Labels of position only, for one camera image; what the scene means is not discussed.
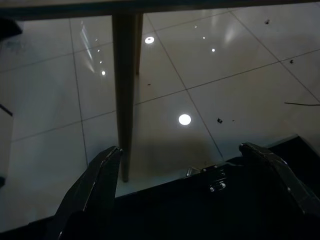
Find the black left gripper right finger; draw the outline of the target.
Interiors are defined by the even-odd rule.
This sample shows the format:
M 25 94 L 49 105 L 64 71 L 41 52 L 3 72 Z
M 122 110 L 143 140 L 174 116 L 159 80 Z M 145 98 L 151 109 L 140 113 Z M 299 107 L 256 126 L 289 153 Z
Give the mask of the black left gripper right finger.
M 320 199 L 295 175 L 286 161 L 271 150 L 250 142 L 242 143 L 239 150 L 243 156 L 258 159 L 267 165 L 303 214 L 320 216 Z

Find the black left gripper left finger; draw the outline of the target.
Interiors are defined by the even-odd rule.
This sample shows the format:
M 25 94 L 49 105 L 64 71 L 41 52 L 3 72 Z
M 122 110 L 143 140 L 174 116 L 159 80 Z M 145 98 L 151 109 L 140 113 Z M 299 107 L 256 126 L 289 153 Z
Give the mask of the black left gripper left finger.
M 48 240 L 102 240 L 111 222 L 123 150 L 101 151 L 63 197 L 48 225 Z

